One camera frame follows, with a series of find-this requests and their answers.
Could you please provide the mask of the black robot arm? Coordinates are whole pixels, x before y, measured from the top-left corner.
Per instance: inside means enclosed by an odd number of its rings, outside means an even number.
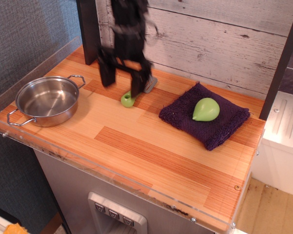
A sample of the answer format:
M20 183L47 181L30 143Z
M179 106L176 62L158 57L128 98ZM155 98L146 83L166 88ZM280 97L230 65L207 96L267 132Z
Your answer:
M101 47L98 51L102 85L115 82L117 68L129 72L133 98L144 90L151 75L151 63L143 53L147 5L146 0L113 0L114 48Z

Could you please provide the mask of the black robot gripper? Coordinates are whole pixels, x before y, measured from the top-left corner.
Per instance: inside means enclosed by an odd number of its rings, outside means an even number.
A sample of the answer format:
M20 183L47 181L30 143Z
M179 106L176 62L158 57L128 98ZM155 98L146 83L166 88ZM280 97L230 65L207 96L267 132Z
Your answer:
M146 18L144 14L118 14L114 16L114 48L101 46L98 63L102 85L115 83L115 72L119 68L131 74L131 97L135 98L144 89L151 75L151 63L145 58ZM139 71L126 67L125 60L140 64Z

